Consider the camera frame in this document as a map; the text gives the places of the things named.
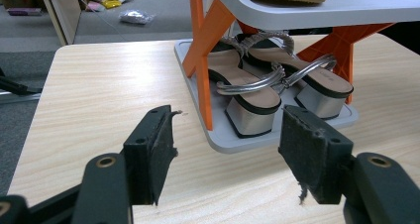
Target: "sandal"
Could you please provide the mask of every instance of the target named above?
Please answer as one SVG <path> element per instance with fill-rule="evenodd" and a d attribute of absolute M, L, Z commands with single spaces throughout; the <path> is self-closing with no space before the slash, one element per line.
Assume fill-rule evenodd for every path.
<path fill-rule="evenodd" d="M 279 38 L 280 46 L 269 38 Z M 257 66 L 271 66 L 272 61 L 281 63 L 286 74 L 299 71 L 310 62 L 301 60 L 293 51 L 293 42 L 285 33 L 261 33 L 237 36 L 244 52 L 244 60 Z M 322 119 L 339 116 L 346 98 L 353 92 L 353 86 L 344 78 L 330 71 L 335 65 L 332 59 L 325 67 L 314 68 L 302 79 L 306 86 L 295 97 L 299 106 L 308 109 Z"/>
<path fill-rule="evenodd" d="M 234 39 L 221 39 L 207 57 L 210 80 L 228 85 L 261 81 L 242 69 L 243 54 L 244 51 Z M 276 78 L 282 76 L 282 71 L 278 70 L 277 73 Z M 271 87 L 230 95 L 233 98 L 225 113 L 238 137 L 256 137 L 271 131 L 275 112 L 281 104 L 279 95 Z"/>

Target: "table surface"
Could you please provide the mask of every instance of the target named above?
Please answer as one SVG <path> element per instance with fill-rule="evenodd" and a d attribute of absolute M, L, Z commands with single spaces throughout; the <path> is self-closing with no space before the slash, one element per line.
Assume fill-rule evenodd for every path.
<path fill-rule="evenodd" d="M 294 37 L 299 51 L 320 36 Z M 30 206 L 80 183 L 92 158 L 119 153 L 145 114 L 170 104 L 174 146 L 159 206 L 136 223 L 344 223 L 340 205 L 299 205 L 300 187 L 278 144 L 233 155 L 212 150 L 174 54 L 175 41 L 74 45 L 57 51 L 9 194 Z M 354 155 L 399 162 L 420 185 L 420 57 L 381 36 L 355 45 L 360 120 L 340 129 Z"/>
<path fill-rule="evenodd" d="M 420 0 L 325 0 L 291 4 L 272 0 L 221 0 L 243 23 L 289 30 L 420 20 Z"/>

